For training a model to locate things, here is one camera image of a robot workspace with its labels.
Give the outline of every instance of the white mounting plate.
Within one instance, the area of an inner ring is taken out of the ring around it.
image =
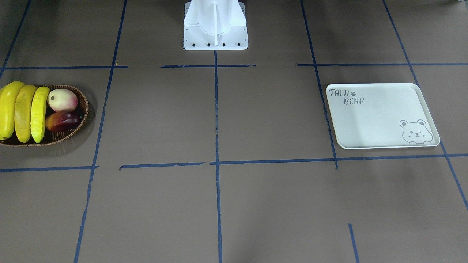
[[[191,2],[185,3],[187,16]],[[245,16],[245,5],[239,2],[242,13]],[[232,26],[225,34],[218,35],[218,45],[215,45],[215,37],[203,31],[199,26],[184,25],[183,47],[186,50],[245,50],[249,46],[247,26]]]
[[[440,143],[423,94],[413,83],[331,84],[326,94],[336,140],[344,149]]]

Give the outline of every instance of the bear ear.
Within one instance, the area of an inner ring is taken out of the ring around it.
[[[422,126],[426,127],[426,122],[423,120],[417,120],[417,123],[421,124]]]

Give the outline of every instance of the basket rim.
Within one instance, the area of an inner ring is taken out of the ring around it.
[[[84,104],[85,104],[83,119],[81,120],[80,124],[79,124],[76,128],[74,128],[68,135],[66,135],[66,136],[63,137],[62,139],[57,140],[57,141],[54,141],[54,142],[49,142],[49,143],[29,143],[29,144],[16,144],[16,145],[12,145],[12,144],[6,144],[6,143],[4,143],[3,141],[0,141],[0,145],[7,146],[7,147],[31,147],[31,146],[48,146],[48,145],[54,145],[54,144],[63,142],[64,140],[66,140],[66,139],[72,137],[72,136],[84,125],[84,123],[86,122],[86,119],[88,118],[88,114],[89,114],[89,102],[88,102],[88,99],[86,98],[86,96],[83,94],[83,92],[80,91],[78,88],[73,87],[73,86],[70,86],[70,85],[65,85],[65,84],[48,84],[48,85],[33,84],[33,85],[36,86],[36,87],[48,87],[48,88],[54,87],[55,89],[63,88],[63,87],[68,87],[68,88],[70,88],[72,91],[77,92],[78,94],[80,94],[80,96],[82,96],[83,102],[84,102]]]

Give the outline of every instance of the white plastic bracket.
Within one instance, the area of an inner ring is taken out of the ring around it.
[[[185,4],[186,50],[244,50],[249,45],[245,5],[238,0],[192,0]]]

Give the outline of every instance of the wicker basket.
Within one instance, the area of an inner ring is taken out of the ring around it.
[[[72,137],[85,123],[86,118],[88,117],[89,113],[89,103],[84,94],[77,88],[68,86],[68,85],[35,85],[36,87],[41,87],[41,86],[46,86],[49,87],[52,90],[59,89],[59,88],[64,88],[72,91],[75,93],[76,97],[78,98],[78,110],[81,110],[83,113],[83,119],[81,120],[80,124],[78,127],[67,130],[67,131],[58,131],[58,132],[51,132],[48,130],[45,130],[44,133],[44,138],[42,139],[41,143],[36,143],[34,140],[31,138],[29,142],[27,143],[22,143],[18,140],[16,137],[16,134],[13,132],[13,135],[4,140],[0,141],[0,145],[4,146],[9,146],[9,147],[28,147],[28,146],[46,146],[46,145],[52,145],[56,143],[60,143],[70,137]],[[47,109],[46,115],[50,115],[53,113],[53,110],[50,108]]]

